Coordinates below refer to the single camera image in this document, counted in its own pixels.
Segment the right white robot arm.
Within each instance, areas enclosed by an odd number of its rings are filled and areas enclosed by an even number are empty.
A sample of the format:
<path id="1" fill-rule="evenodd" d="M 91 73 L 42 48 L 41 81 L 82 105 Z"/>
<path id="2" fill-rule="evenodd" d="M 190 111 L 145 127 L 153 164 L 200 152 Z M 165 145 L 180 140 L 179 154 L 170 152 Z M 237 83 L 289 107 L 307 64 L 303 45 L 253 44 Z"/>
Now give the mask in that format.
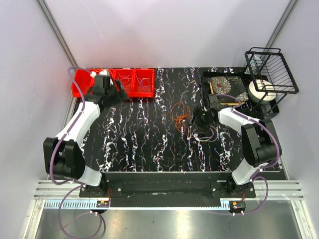
<path id="1" fill-rule="evenodd" d="M 217 121 L 241 135 L 244 159 L 231 173 L 224 186 L 226 193 L 235 198 L 250 188 L 260 171 L 278 163 L 282 149 L 270 119 L 252 118 L 237 111 L 238 106 L 222 105 L 219 96 L 210 94 L 204 106 L 195 107 L 191 124 L 196 125 L 202 132 L 207 132 L 210 125 Z"/>

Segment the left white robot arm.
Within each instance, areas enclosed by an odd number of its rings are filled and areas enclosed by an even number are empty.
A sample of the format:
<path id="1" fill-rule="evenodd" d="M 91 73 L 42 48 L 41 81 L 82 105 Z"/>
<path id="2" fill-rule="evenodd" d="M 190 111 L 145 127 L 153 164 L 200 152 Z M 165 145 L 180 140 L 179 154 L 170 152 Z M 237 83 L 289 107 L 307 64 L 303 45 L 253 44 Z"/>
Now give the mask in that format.
<path id="1" fill-rule="evenodd" d="M 96 197 L 103 197 L 108 190 L 101 172 L 86 165 L 80 144 L 90 126 L 101 113 L 129 99 L 119 79 L 114 79 L 108 70 L 87 70 L 94 83 L 86 93 L 81 93 L 82 102 L 75 115 L 54 138 L 43 143 L 46 173 L 56 185 L 74 181 L 90 186 Z"/>

